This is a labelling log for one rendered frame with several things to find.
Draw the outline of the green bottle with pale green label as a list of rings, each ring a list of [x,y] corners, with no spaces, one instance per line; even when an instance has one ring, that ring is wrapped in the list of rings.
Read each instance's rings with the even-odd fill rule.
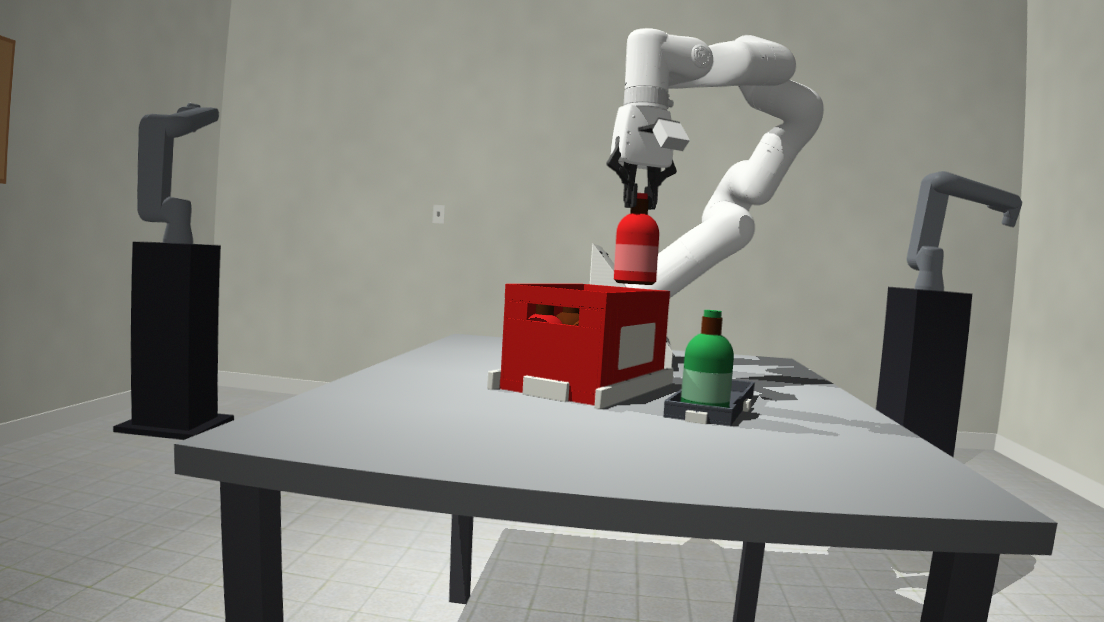
[[[701,333],[686,347],[681,402],[730,405],[734,352],[721,335],[721,313],[704,310]]]

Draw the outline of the brown bottle with cream cap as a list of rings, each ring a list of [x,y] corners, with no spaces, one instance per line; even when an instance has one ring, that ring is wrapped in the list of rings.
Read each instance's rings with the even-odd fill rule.
[[[563,307],[556,317],[565,325],[574,325],[578,321],[578,308]]]

